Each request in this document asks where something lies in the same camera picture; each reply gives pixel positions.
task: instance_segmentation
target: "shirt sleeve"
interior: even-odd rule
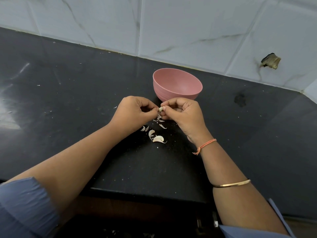
[[[280,213],[279,209],[277,208],[273,200],[269,199],[268,202],[271,205],[271,207],[274,209],[274,211],[276,212],[280,220],[282,221],[289,235],[293,238],[296,238],[291,228],[283,219],[282,214]],[[289,236],[275,233],[275,232],[252,230],[252,229],[239,228],[239,227],[233,227],[233,226],[220,225],[220,229],[222,230],[226,238],[246,238],[246,237],[247,238],[287,238],[287,237],[289,238]]]
[[[34,178],[0,185],[0,234],[9,237],[45,237],[59,216],[45,188]]]

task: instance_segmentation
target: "tiled wall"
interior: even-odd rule
[[[0,0],[0,26],[317,100],[317,0]],[[272,52],[278,69],[259,68]]]

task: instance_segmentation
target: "forearm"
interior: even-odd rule
[[[35,177],[62,212],[82,191],[110,149],[123,138],[116,127],[106,125],[8,182]]]
[[[196,141],[197,146],[213,137],[208,132]],[[200,151],[209,181],[214,185],[247,180],[244,174],[217,143]],[[215,204],[224,225],[265,230],[288,235],[282,222],[264,197],[251,184],[214,188]]]

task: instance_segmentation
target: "black countertop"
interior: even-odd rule
[[[152,74],[176,67],[0,28],[0,179],[8,180],[107,124],[121,99],[161,102]],[[218,142],[283,214],[317,218],[317,105],[304,95],[176,67],[203,84],[196,99]],[[85,192],[213,203],[200,157],[179,127],[149,123],[108,154]]]

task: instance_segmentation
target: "bangle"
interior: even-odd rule
[[[241,181],[241,182],[237,182],[237,183],[232,183],[232,184],[226,184],[226,185],[212,185],[214,188],[226,188],[226,187],[232,187],[232,186],[239,186],[239,185],[245,185],[245,184],[249,184],[251,182],[250,179],[245,180],[245,181]]]
[[[207,144],[212,143],[213,141],[217,141],[217,140],[216,140],[216,139],[209,140],[208,142],[204,143],[202,146],[198,147],[197,152],[196,152],[196,153],[193,153],[193,154],[194,154],[194,155],[198,155],[199,152],[200,152],[200,150],[201,150],[203,147],[205,147]]]

